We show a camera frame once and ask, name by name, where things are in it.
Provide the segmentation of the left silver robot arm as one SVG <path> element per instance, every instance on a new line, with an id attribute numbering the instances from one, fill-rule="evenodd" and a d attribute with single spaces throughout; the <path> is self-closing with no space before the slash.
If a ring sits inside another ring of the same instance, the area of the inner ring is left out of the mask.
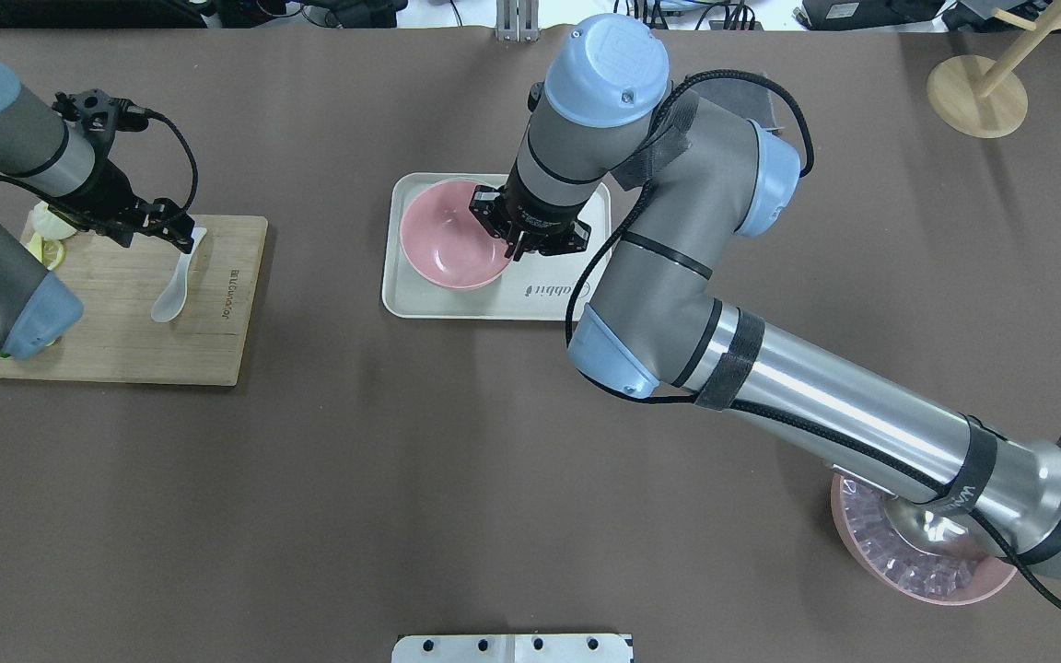
<path id="1" fill-rule="evenodd" d="M 147 129 L 164 114 L 100 89 L 48 104 L 0 62 L 0 184 L 33 193 L 76 232 L 129 247 L 159 238 L 180 252 L 195 244 L 189 206 L 143 200 L 110 159 L 118 132 Z M 33 357 L 83 315 L 75 294 L 0 224 L 0 355 Z"/>

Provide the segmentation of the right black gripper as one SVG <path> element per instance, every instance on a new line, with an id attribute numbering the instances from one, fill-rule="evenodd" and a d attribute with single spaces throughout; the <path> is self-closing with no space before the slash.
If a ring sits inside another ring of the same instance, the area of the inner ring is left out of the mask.
<path id="1" fill-rule="evenodd" d="M 578 221 L 584 206 L 539 200 L 521 180 L 507 181 L 500 188 L 476 185 L 469 200 L 469 211 L 485 234 L 505 242 L 505 257 L 514 262 L 525 252 L 584 252 L 592 232 L 589 224 Z"/>

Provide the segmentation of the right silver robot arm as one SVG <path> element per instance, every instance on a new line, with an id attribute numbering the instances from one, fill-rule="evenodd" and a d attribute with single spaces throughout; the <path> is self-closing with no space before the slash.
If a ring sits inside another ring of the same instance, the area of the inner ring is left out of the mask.
<path id="1" fill-rule="evenodd" d="M 607 391 L 661 383 L 734 411 L 887 494 L 984 534 L 987 553 L 1061 579 L 1061 437 L 1015 442 L 862 366 L 724 306 L 707 282 L 734 235 L 762 234 L 811 160 L 758 122 L 669 83 L 664 42 L 623 14 L 587 17 L 535 87 L 501 188 L 471 211 L 509 259 L 579 252 L 581 207 L 606 175 L 641 198 L 568 341 Z"/>

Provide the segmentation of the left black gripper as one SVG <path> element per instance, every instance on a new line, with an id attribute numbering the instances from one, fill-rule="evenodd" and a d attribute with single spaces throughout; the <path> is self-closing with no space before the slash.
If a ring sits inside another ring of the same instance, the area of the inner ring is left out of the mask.
<path id="1" fill-rule="evenodd" d="M 169 198 L 143 200 L 114 164 L 94 169 L 75 192 L 56 198 L 56 207 L 71 215 L 73 226 L 114 239 L 123 248 L 140 234 L 161 238 L 184 255 L 193 252 L 193 219 Z"/>

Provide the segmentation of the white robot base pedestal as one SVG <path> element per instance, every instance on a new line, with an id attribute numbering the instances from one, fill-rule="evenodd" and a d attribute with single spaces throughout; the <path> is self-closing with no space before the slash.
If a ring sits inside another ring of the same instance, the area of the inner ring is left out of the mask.
<path id="1" fill-rule="evenodd" d="M 402 636 L 392 662 L 634 662 L 630 634 L 427 634 Z"/>

